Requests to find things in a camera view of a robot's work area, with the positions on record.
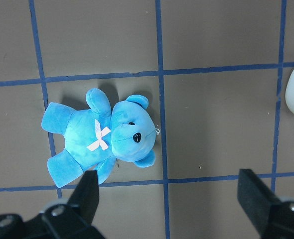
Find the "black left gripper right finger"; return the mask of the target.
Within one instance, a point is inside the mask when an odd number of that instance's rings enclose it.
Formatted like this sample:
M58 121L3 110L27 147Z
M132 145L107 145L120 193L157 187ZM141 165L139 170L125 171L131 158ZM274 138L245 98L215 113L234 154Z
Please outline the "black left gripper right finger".
M278 197L251 169L240 169L237 199L262 239L294 239L294 198Z

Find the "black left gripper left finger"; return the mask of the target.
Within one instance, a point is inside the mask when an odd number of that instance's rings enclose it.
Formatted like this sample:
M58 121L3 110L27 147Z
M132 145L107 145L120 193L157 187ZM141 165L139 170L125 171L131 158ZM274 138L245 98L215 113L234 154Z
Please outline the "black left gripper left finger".
M92 226L99 204L96 171L86 171L72 195L46 209L41 217L50 239L103 239Z

